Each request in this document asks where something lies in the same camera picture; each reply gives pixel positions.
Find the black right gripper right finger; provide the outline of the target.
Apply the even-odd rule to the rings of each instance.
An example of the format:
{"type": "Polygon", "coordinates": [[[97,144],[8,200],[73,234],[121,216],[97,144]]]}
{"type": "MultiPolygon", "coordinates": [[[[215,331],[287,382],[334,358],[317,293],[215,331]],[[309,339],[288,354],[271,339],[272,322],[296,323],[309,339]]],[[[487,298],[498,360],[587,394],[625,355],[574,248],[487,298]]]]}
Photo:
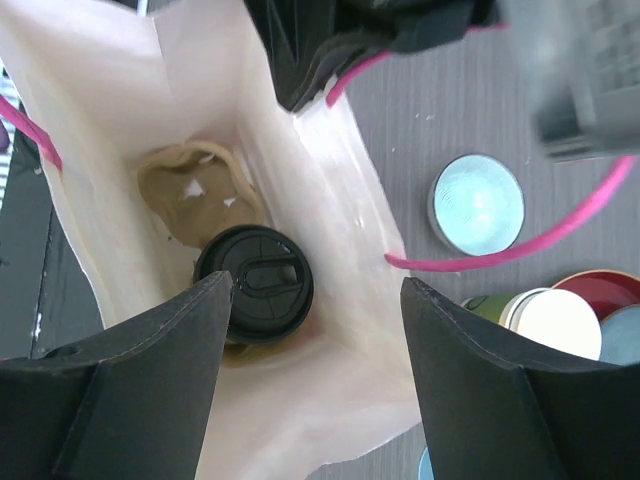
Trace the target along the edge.
{"type": "Polygon", "coordinates": [[[538,344],[417,278],[401,310],[438,479],[635,479],[639,368],[538,344]]]}

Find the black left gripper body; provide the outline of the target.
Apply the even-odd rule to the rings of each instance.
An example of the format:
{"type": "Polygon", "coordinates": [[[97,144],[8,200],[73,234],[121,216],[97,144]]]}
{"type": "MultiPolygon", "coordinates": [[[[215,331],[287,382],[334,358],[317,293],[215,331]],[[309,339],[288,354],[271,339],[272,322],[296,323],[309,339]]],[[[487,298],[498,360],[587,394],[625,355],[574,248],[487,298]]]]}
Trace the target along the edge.
{"type": "Polygon", "coordinates": [[[278,103],[298,112],[341,95],[356,68],[386,52],[414,54],[502,24],[496,1],[246,1],[278,103]]]}

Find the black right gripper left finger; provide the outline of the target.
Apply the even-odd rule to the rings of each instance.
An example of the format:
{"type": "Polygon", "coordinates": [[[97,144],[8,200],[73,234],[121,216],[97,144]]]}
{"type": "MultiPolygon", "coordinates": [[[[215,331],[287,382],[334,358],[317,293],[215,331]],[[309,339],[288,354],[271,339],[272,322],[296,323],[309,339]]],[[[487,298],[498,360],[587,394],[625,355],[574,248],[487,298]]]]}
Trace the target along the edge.
{"type": "Polygon", "coordinates": [[[232,281],[165,303],[41,359],[1,364],[5,479],[191,479],[214,397],[232,281]]]}

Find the stack of green paper cups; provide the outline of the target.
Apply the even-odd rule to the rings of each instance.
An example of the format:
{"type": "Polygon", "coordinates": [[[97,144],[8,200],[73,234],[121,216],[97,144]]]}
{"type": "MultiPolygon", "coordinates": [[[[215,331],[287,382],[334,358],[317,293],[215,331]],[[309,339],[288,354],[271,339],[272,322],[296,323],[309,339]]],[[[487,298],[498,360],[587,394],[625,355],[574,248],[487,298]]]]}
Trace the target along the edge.
{"type": "Polygon", "coordinates": [[[599,360],[601,327],[595,311],[568,290],[535,288],[519,294],[483,295],[461,306],[547,347],[599,360]]]}

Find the pink paper gift bag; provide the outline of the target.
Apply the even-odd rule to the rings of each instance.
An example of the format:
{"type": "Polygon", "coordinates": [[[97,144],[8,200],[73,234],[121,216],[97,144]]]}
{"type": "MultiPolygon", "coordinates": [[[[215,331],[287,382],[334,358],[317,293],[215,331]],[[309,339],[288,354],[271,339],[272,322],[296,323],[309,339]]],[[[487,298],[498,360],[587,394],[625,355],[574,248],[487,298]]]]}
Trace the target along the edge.
{"type": "Polygon", "coordinates": [[[349,103],[280,108],[239,1],[149,16],[101,1],[5,1],[1,57],[61,158],[44,169],[106,327],[186,289],[196,259],[142,199],[150,153],[213,142],[309,260],[310,321],[220,369],[199,479],[303,479],[419,420],[400,308],[404,245],[349,103]]]}

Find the black plastic coffee lid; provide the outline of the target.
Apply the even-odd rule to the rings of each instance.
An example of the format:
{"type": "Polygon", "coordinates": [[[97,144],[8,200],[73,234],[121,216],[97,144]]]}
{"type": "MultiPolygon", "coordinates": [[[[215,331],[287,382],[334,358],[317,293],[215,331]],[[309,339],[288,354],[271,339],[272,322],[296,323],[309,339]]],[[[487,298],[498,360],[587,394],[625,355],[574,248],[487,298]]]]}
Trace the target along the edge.
{"type": "Polygon", "coordinates": [[[305,321],[314,279],[302,250],[284,234],[258,225],[229,228],[202,250],[193,272],[198,282],[217,271],[233,283],[226,342],[279,342],[305,321]]]}

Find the brown cardboard cup carrier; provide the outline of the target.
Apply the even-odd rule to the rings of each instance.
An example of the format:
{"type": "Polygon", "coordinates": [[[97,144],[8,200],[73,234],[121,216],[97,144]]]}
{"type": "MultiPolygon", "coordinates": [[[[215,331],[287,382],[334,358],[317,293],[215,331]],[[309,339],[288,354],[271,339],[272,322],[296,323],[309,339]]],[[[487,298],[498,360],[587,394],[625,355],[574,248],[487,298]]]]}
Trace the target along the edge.
{"type": "MultiPolygon", "coordinates": [[[[141,197],[170,237],[193,250],[193,283],[197,283],[193,281],[193,272],[202,250],[220,233],[240,225],[274,229],[267,224],[261,194],[227,148],[210,141],[191,141],[154,151],[144,161],[137,175],[141,197]]],[[[239,367],[290,350],[300,340],[304,322],[279,342],[260,345],[226,342],[224,360],[239,367]]]]}

